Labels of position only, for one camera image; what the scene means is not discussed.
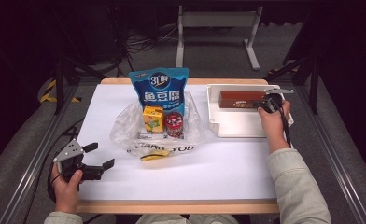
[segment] black cable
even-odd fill
[[[34,199],[35,199],[35,194],[37,192],[37,188],[38,188],[38,184],[39,184],[39,181],[40,181],[40,177],[41,177],[41,173],[43,173],[43,169],[44,169],[44,165],[46,164],[46,161],[47,161],[47,158],[49,157],[49,154],[51,152],[51,150],[55,147],[55,145],[57,144],[57,142],[61,139],[61,137],[66,134],[67,132],[69,132],[70,130],[72,130],[78,123],[80,123],[81,121],[83,121],[84,119],[80,119],[78,120],[77,122],[75,122],[74,124],[72,124],[71,126],[69,126],[64,132],[63,134],[59,135],[57,137],[57,139],[54,140],[54,142],[52,143],[51,147],[49,148],[49,150],[47,151],[47,154],[46,156],[44,157],[43,161],[41,162],[41,169],[36,177],[36,182],[35,182],[35,189],[32,193],[32,196],[31,196],[31,200],[29,202],[29,206],[28,206],[28,209],[26,210],[26,214],[25,214],[25,218],[23,219],[23,222],[22,223],[26,223],[28,217],[29,217],[29,213],[31,211],[31,208],[32,208],[32,204],[34,202]]]
[[[279,106],[273,99],[269,99],[269,101],[270,101],[270,103],[272,105],[274,105],[275,109],[278,110],[279,113],[281,114],[282,125],[283,125],[283,130],[285,132],[286,142],[291,147],[290,132],[289,132],[289,123],[288,123],[288,120],[285,117],[285,111],[284,111],[283,107],[282,106]]]
[[[158,44],[166,43],[170,39],[173,39],[172,37],[169,37],[169,35],[171,35],[176,30],[177,30],[177,26],[174,29],[172,29],[171,31],[167,32],[166,35],[163,35],[162,37],[158,37],[157,40],[144,38],[143,36],[138,35],[138,34],[128,35],[126,48],[130,49],[129,50],[130,53],[137,53],[140,51],[149,51],[149,50],[153,49],[154,47],[156,47]],[[139,44],[141,45],[141,47],[139,47],[139,48],[132,47],[132,45],[139,45]]]
[[[95,215],[92,218],[88,219],[87,221],[84,221],[83,224],[89,224],[89,223],[91,223],[92,221],[94,221],[95,219],[97,219],[101,215],[102,214]]]
[[[58,174],[57,176],[55,176],[52,180],[51,180],[51,182],[49,182],[51,185],[54,183],[54,181],[58,178],[58,177],[60,177],[61,176],[61,174]]]
[[[127,15],[125,10],[123,10],[123,7],[113,5],[105,5],[105,7],[110,26],[112,28],[114,42],[118,49],[118,52],[116,52],[116,57],[118,58],[116,63],[116,77],[118,77],[120,74],[123,74],[120,65],[122,60],[130,57],[130,52],[127,49],[127,40],[129,38]]]
[[[134,71],[133,65],[131,64],[130,57],[127,57],[128,64],[130,65],[131,71]]]

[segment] table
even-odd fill
[[[156,161],[140,161],[116,148],[117,146],[108,139],[108,134],[114,118],[120,112],[118,108],[122,110],[136,99],[136,95],[132,94],[134,88],[130,83],[127,78],[107,78],[98,85],[93,95],[77,140],[82,146],[98,142],[99,148],[86,154],[84,162],[88,165],[98,165],[112,158],[115,158],[116,162],[112,169],[104,173],[102,180],[86,181],[81,185],[82,200],[78,205],[79,213],[279,212],[274,182],[266,168],[268,146],[264,138],[219,139],[213,134],[209,136],[209,141],[197,146],[192,152]],[[191,92],[204,124],[207,123],[204,111],[206,105],[204,84],[214,83],[263,85],[266,81],[190,78],[186,91]],[[114,94],[116,90],[121,90],[124,94]],[[236,166],[240,169],[231,172],[230,169]],[[206,172],[208,169],[212,169],[213,172]]]

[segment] clear plastic bag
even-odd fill
[[[142,116],[143,108],[139,101],[135,101],[116,117],[110,132],[110,140],[140,158],[151,155],[154,151],[164,151],[167,152],[165,155],[173,155],[195,149],[195,146],[205,141],[204,125],[191,94],[185,91],[184,95],[185,114],[182,138],[174,138],[166,134],[145,134],[143,137],[141,133],[146,129]]]

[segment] blue snack bag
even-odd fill
[[[130,72],[142,107],[161,106],[166,114],[178,112],[184,116],[184,88],[189,68],[155,68]]]

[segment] yellow juice box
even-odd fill
[[[163,109],[160,106],[145,106],[143,120],[146,130],[152,133],[163,133]]]

